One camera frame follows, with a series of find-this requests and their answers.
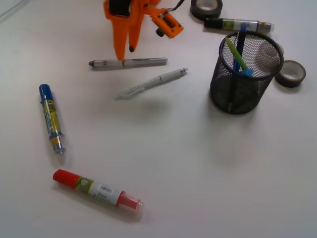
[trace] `blue cap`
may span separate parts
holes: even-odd
[[[44,98],[46,100],[52,100],[53,101],[51,88],[47,84],[42,84],[40,86],[40,95],[41,95],[42,102],[44,102]]]

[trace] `brown tape roll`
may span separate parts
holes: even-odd
[[[275,80],[284,87],[295,88],[302,83],[305,77],[306,70],[300,63],[286,60],[281,71],[275,76]]]

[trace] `pen tip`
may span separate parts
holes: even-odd
[[[95,60],[94,61],[90,61],[89,65],[92,66],[92,67],[95,67]]]

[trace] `orange tool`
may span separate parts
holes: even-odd
[[[129,34],[129,50],[138,45],[144,15],[150,15],[158,26],[159,36],[177,36],[184,27],[165,8],[155,8],[160,0],[105,0],[106,18],[112,21],[114,49],[118,60],[124,60],[125,44]]]

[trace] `red marker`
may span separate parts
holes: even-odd
[[[103,201],[110,202],[117,207],[122,207],[134,213],[139,213],[142,209],[143,202],[135,200],[126,194],[125,191],[110,187],[100,182],[70,173],[65,170],[57,170],[53,179],[74,190],[97,197]]]

